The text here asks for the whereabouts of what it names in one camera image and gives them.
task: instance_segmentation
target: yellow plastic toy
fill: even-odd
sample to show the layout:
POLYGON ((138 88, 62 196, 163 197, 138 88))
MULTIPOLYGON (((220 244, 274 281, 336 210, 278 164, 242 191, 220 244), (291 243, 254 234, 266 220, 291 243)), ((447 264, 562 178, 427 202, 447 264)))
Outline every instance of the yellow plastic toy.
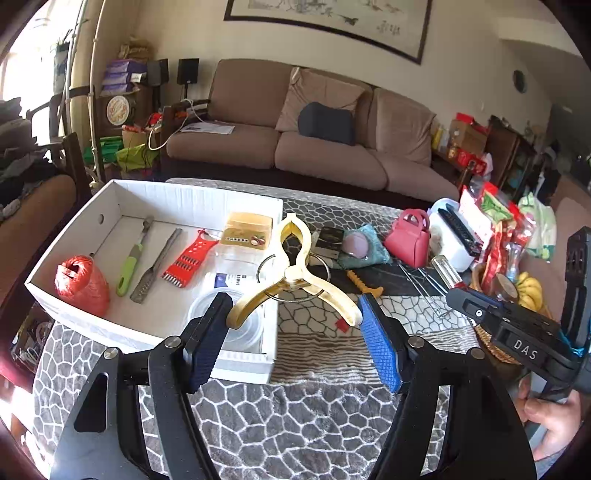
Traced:
POLYGON ((295 291, 300 288, 331 305, 349 325, 354 327, 361 324, 361 311, 353 300, 333 284, 308 271, 311 246, 312 238, 307 225, 295 213, 288 213, 287 217, 273 230, 269 245, 272 255, 259 267, 260 272, 262 265, 274 256, 273 273, 269 275, 267 281, 257 285, 236 302, 226 319, 228 327, 239 329, 261 303, 276 297, 284 290, 295 291), (295 265, 290 265, 290 259, 283 250, 283 242, 291 234, 295 235, 301 243, 295 265))
POLYGON ((380 298, 384 293, 384 287, 369 288, 365 283, 363 283, 363 280, 361 280, 353 270, 347 270, 347 276, 361 293, 371 293, 375 299, 380 298))

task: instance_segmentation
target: human hand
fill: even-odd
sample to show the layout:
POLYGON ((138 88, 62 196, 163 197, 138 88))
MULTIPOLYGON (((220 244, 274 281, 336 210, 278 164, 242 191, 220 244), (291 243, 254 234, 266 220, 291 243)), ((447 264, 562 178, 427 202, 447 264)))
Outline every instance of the human hand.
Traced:
POLYGON ((573 390, 564 404, 535 398, 528 400, 530 388, 531 377, 528 375, 519 382, 514 404, 522 422, 529 420, 548 429, 542 442, 532 451, 537 462, 561 451, 574 438, 581 424, 581 399, 579 392, 573 390))

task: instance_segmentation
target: pink handbag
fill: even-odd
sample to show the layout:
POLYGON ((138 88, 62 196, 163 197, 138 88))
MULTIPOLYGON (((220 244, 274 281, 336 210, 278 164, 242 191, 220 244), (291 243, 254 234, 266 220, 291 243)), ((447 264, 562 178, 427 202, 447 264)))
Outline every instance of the pink handbag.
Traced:
POLYGON ((392 233, 384 241, 384 246, 410 267, 422 268, 427 265, 430 238, 427 213, 408 209, 392 224, 392 233))

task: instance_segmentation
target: speaker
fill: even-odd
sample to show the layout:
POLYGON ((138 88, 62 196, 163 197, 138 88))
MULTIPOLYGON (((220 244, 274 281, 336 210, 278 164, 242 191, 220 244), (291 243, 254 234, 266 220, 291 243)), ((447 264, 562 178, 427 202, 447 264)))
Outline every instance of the speaker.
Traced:
POLYGON ((149 61, 147 68, 148 85, 159 87, 168 83, 168 59, 149 61))
POLYGON ((187 85, 197 83, 199 76, 199 59, 180 59, 178 61, 177 83, 187 85))

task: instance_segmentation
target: round decorative plate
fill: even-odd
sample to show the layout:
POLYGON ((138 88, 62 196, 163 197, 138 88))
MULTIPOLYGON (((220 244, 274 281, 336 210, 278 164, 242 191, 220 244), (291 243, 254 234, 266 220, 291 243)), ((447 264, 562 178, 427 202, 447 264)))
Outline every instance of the round decorative plate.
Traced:
POLYGON ((107 120, 116 127, 125 123, 131 113, 129 100, 123 95, 117 95, 107 104, 107 120))

